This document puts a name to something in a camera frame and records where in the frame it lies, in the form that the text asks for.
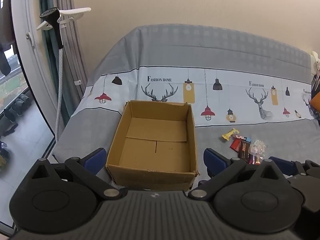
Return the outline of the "brown cardboard box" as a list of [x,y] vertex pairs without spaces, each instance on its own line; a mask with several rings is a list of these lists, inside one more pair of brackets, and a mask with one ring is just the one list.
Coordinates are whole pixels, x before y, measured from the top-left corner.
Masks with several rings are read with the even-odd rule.
[[191,105],[127,102],[106,168],[119,186],[164,191],[191,189],[199,174]]

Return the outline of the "dark chocolate bar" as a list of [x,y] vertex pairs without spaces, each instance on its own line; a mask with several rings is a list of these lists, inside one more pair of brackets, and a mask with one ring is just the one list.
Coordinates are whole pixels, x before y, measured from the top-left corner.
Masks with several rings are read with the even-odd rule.
[[250,163],[251,155],[249,153],[250,143],[246,141],[240,141],[240,147],[238,152],[238,157],[244,160],[246,163]]

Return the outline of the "white hanger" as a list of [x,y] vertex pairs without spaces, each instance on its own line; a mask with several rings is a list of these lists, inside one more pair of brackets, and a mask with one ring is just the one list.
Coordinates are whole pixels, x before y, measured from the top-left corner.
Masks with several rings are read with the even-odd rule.
[[[58,8],[51,8],[44,12],[45,16],[57,16],[57,13],[59,13],[59,17],[56,20],[56,23],[59,24],[66,24],[68,22],[74,22],[82,18],[85,13],[90,12],[91,8],[77,8],[77,9],[68,9],[68,10],[59,10]],[[53,26],[51,23],[49,23],[44,18],[43,22],[37,26],[36,30],[50,30],[53,29]]]

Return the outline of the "orange cushion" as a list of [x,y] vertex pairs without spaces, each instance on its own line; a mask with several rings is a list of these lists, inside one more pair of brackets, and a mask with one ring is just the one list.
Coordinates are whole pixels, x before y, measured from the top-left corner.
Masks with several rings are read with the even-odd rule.
[[312,106],[312,108],[314,108],[316,111],[320,112],[320,97],[313,97],[310,100],[310,105]]

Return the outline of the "red snack packet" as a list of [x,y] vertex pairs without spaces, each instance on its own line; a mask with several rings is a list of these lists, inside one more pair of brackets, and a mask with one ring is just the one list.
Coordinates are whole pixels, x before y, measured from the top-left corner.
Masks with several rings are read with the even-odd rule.
[[230,148],[234,150],[236,153],[239,153],[241,146],[241,139],[235,138],[233,139],[233,142],[230,145]]

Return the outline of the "grey printed sofa cover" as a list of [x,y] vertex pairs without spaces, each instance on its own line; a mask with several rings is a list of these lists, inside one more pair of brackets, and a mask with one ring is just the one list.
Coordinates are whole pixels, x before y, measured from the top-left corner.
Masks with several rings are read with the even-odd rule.
[[200,178],[205,148],[232,156],[236,128],[266,156],[319,162],[319,123],[309,105],[311,57],[268,38],[222,28],[161,24],[134,29],[100,61],[53,150],[54,158],[108,150],[131,100],[188,103]]

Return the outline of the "blue snack stick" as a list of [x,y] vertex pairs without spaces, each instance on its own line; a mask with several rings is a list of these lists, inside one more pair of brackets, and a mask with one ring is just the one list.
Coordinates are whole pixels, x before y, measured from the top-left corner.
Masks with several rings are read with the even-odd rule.
[[246,142],[251,142],[251,138],[249,138],[249,137],[244,137],[244,136],[242,136],[242,135],[234,135],[233,136],[235,139],[239,139],[239,140],[242,140],[242,141],[246,141]]

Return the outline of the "iridescent candy bag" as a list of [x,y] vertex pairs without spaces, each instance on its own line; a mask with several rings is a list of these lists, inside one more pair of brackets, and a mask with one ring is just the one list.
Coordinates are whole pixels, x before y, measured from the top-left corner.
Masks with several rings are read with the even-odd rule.
[[255,139],[250,144],[249,153],[256,158],[264,159],[266,149],[267,145],[263,141]]

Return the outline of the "yellow snack wrapper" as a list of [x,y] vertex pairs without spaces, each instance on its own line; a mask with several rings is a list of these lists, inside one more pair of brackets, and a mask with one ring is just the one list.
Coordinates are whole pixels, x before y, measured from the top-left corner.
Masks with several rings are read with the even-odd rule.
[[227,141],[229,141],[232,136],[234,136],[234,135],[236,135],[236,134],[239,134],[239,133],[240,133],[240,132],[239,132],[237,129],[233,128],[233,129],[231,129],[229,132],[223,134],[223,135],[222,135],[222,138],[225,139],[225,140],[227,140]]

